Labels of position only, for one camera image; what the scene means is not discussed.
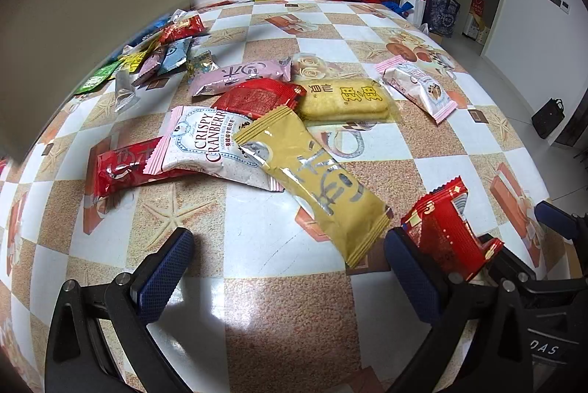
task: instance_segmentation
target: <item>screw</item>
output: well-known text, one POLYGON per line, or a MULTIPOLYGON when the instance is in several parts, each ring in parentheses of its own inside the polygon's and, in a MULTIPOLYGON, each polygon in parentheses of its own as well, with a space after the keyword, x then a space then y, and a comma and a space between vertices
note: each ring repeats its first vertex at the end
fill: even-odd
POLYGON ((129 283, 130 280, 130 273, 129 272, 122 272, 121 274, 118 274, 114 281, 118 284, 118 285, 125 285, 126 283, 129 283))
POLYGON ((75 287, 75 280, 66 280, 64 281, 64 292, 71 292, 75 287))
POLYGON ((458 285, 463 282, 463 277, 458 274, 457 272, 451 272, 448 275, 449 281, 455 285, 458 285))
POLYGON ((513 284, 513 282, 511 282, 510 280, 505 280, 504 282, 502 282, 502 287, 507 291, 507 292, 514 292, 516 287, 513 284))

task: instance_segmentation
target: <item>floor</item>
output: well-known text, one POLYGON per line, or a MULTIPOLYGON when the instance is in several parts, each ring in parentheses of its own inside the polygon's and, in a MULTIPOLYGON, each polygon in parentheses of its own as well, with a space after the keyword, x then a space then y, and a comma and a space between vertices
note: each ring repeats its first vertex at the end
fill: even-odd
POLYGON ((442 46, 480 83, 509 119, 541 173, 553 204, 570 214, 588 212, 588 172, 573 158, 578 149, 550 146, 537 135, 531 125, 531 113, 495 69, 480 57, 481 44, 454 35, 444 38, 442 46))

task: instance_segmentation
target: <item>table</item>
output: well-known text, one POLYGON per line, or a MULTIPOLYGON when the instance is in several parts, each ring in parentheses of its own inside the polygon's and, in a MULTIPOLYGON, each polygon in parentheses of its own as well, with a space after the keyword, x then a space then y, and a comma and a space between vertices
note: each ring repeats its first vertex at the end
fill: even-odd
MULTIPOLYGON (((305 52, 336 63, 338 76, 374 79, 374 65, 392 53, 414 57, 459 101, 447 121, 435 126, 393 92, 403 118, 397 124, 310 131, 392 206, 396 225, 420 196, 459 175, 469 190, 465 214, 475 234, 502 238, 538 278, 569 274, 564 243, 539 231, 524 233, 523 240, 492 193, 498 171, 506 169, 516 178, 509 181, 518 191, 515 202, 549 197, 507 118, 457 61, 379 4, 285 3, 201 10, 211 30, 201 46, 221 66, 305 52), (265 21, 288 13, 313 30, 289 34, 265 21)), ((393 272, 347 276, 330 242, 316 242, 294 221, 299 207, 288 193, 193 175, 127 190, 92 210, 92 190, 85 187, 90 148, 157 137, 165 113, 190 103, 187 87, 185 73, 160 79, 139 89, 139 103, 120 115, 114 82, 79 96, 22 165, 9 163, 2 171, 0 328, 13 364, 33 391, 42 391, 61 284, 69 278, 82 286, 105 283, 133 270, 177 222, 195 234, 197 255, 149 330, 194 391, 321 393, 360 367, 372 367, 384 386, 391 384, 429 326, 419 322, 393 272)), ((110 323, 103 325, 123 376, 139 388, 110 323)), ((473 325, 456 364, 472 332, 473 325)))

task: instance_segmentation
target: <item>gold snack wrapper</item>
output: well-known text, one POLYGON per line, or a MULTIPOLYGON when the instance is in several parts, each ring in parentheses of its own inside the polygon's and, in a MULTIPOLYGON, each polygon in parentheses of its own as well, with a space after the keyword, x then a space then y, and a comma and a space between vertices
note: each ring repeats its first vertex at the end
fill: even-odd
POLYGON ((292 109, 273 109, 241 129, 234 141, 295 196, 349 267, 388 226, 392 209, 343 169, 292 109))
POLYGON ((296 112, 307 125, 397 122, 401 114, 386 89, 370 78, 298 82, 306 89, 296 112))

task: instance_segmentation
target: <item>black bag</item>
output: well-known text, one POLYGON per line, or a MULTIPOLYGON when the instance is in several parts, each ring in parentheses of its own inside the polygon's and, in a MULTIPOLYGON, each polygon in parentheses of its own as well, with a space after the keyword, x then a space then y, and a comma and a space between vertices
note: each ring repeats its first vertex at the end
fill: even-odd
POLYGON ((552 98, 533 115, 531 122, 539 137, 545 139, 563 121, 563 118, 565 115, 562 100, 552 98))
POLYGON ((455 0, 427 0, 423 23, 427 23, 430 33, 450 37, 458 17, 459 6, 455 0))

